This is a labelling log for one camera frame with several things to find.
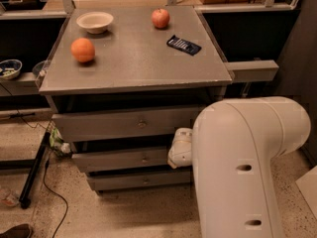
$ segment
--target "drawer handle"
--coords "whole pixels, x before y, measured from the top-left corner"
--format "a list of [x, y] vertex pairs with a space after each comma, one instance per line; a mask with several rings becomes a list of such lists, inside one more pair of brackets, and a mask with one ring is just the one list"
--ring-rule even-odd
[[144, 121], [144, 120], [141, 120], [139, 123], [138, 123], [138, 126], [139, 126], [139, 128], [145, 128], [146, 126], [147, 126], [147, 122], [146, 121]]

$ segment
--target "apple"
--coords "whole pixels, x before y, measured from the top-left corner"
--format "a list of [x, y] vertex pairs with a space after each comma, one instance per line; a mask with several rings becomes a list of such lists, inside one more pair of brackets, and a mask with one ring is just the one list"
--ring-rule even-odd
[[167, 27], [169, 22], [169, 13], [165, 9], [156, 9], [152, 12], [152, 22], [156, 28], [162, 29]]

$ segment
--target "floor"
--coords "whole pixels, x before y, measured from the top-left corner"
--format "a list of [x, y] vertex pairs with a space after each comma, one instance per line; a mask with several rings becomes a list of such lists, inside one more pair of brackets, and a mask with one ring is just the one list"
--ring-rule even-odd
[[[39, 148], [51, 112], [36, 110], [35, 116], [0, 120], [0, 160], [30, 159]], [[47, 185], [68, 203], [68, 213], [54, 237], [87, 238], [198, 238], [201, 237], [194, 186], [178, 185], [126, 191], [90, 190], [85, 175], [71, 158], [58, 158], [50, 149], [30, 193], [31, 205], [0, 204], [0, 233], [20, 223], [30, 223], [33, 238], [53, 237], [65, 213], [65, 203], [43, 184], [45, 161], [50, 158]], [[310, 165], [301, 151], [272, 161], [276, 197], [287, 238], [317, 238], [317, 220], [295, 181]], [[0, 173], [0, 186], [21, 193], [27, 173]]]

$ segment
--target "drawer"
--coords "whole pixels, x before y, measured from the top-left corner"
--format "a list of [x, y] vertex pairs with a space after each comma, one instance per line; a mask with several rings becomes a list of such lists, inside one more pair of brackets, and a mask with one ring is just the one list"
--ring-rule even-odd
[[74, 154], [72, 158], [83, 173], [110, 171], [167, 163], [166, 147], [149, 147], [88, 154]]
[[192, 178], [191, 168], [185, 168], [129, 175], [88, 177], [87, 181], [92, 190], [98, 191], [190, 183]]
[[172, 106], [103, 112], [55, 114], [53, 120], [66, 142], [173, 134], [191, 128], [202, 106]]

